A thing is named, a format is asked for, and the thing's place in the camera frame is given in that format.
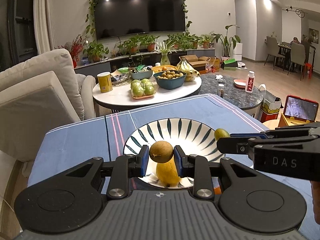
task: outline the round white table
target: round white table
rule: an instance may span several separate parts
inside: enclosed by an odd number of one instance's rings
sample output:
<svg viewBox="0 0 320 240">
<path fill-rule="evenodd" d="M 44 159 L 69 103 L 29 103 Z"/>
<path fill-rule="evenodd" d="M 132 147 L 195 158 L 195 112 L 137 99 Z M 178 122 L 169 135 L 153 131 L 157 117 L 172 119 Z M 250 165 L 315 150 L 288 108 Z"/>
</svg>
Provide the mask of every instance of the round white table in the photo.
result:
<svg viewBox="0 0 320 240">
<path fill-rule="evenodd" d="M 185 82 L 182 87 L 167 90 L 159 87 L 153 76 L 149 80 L 153 83 L 156 90 L 156 94 L 152 98 L 140 100 L 132 98 L 130 84 L 113 87 L 113 90 L 107 93 L 101 93 L 99 84 L 97 84 L 92 90 L 92 95 L 100 106 L 112 110 L 125 111 L 197 95 L 200 92 L 202 84 L 201 78 L 197 77 L 194 81 Z"/>
</svg>

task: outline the red phone case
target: red phone case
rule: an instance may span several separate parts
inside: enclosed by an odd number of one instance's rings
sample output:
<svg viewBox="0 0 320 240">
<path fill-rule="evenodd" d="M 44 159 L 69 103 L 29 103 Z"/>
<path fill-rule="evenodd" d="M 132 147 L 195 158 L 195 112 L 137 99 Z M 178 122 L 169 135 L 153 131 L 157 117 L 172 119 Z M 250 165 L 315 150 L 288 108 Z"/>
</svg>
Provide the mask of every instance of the red phone case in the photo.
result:
<svg viewBox="0 0 320 240">
<path fill-rule="evenodd" d="M 286 99 L 286 101 L 285 101 L 284 110 L 283 110 L 283 113 L 284 113 L 284 116 L 285 116 L 285 117 L 288 117 L 288 118 L 291 117 L 291 116 L 285 114 L 285 111 L 286 111 L 286 109 L 287 109 L 288 98 L 296 98 L 296 99 L 299 99 L 299 100 L 301 100 L 301 101 L 307 101 L 307 102 L 316 104 L 316 105 L 317 105 L 317 111 L 316 111 L 316 112 L 318 113 L 318 108 L 319 108 L 319 103 L 318 103 L 318 102 L 312 101 L 312 100 L 306 99 L 306 98 L 300 98 L 300 97 L 297 97 L 297 96 L 294 96 L 294 95 L 287 95 L 287 99 Z M 299 117 L 295 117 L 295 116 L 294 116 L 294 118 L 295 118 L 296 120 L 301 120 L 301 121 L 306 121 L 306 120 L 307 120 L 307 119 L 303 119 L 303 118 L 299 118 Z"/>
</svg>

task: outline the curtain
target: curtain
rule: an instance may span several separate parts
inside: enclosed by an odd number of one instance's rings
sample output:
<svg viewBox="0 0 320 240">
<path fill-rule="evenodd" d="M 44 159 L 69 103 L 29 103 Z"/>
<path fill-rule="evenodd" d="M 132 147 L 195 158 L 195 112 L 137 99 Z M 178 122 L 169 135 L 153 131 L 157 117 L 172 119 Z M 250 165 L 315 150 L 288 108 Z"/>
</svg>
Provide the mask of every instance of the curtain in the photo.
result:
<svg viewBox="0 0 320 240">
<path fill-rule="evenodd" d="M 53 50 L 57 47 L 53 21 L 53 1 L 33 0 L 33 19 L 38 54 Z"/>
</svg>

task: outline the striped tablecloth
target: striped tablecloth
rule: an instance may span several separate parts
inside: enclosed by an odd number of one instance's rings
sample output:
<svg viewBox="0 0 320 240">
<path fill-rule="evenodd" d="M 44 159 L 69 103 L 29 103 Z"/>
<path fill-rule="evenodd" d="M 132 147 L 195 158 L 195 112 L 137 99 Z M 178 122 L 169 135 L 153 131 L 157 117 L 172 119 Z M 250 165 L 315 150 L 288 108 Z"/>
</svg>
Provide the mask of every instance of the striped tablecloth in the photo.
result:
<svg viewBox="0 0 320 240">
<path fill-rule="evenodd" d="M 28 186 L 69 169 L 92 157 L 102 156 L 114 161 L 123 154 L 129 136 L 146 123 L 165 118 L 187 118 L 205 123 L 213 129 L 223 128 L 229 133 L 253 133 L 268 130 L 248 114 L 213 95 L 203 94 L 158 105 L 146 106 L 95 119 L 73 123 L 49 131 L 37 154 Z M 230 155 L 247 166 L 252 161 L 244 155 Z M 308 204 L 307 215 L 300 232 L 308 239 L 319 240 L 319 225 L 313 218 L 310 183 L 305 180 L 267 174 L 298 190 Z M 139 179 L 131 179 L 133 188 L 144 189 Z M 106 192 L 108 178 L 103 188 Z"/>
</svg>

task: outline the wall picture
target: wall picture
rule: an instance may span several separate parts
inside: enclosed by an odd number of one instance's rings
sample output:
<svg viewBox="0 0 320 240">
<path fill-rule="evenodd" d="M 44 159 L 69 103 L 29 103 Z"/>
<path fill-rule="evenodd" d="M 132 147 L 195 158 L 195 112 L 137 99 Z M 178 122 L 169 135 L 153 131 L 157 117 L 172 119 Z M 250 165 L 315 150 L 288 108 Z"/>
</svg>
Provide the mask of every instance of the wall picture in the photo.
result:
<svg viewBox="0 0 320 240">
<path fill-rule="evenodd" d="M 311 42 L 319 44 L 319 31 L 314 29 L 309 29 L 309 39 Z"/>
</svg>

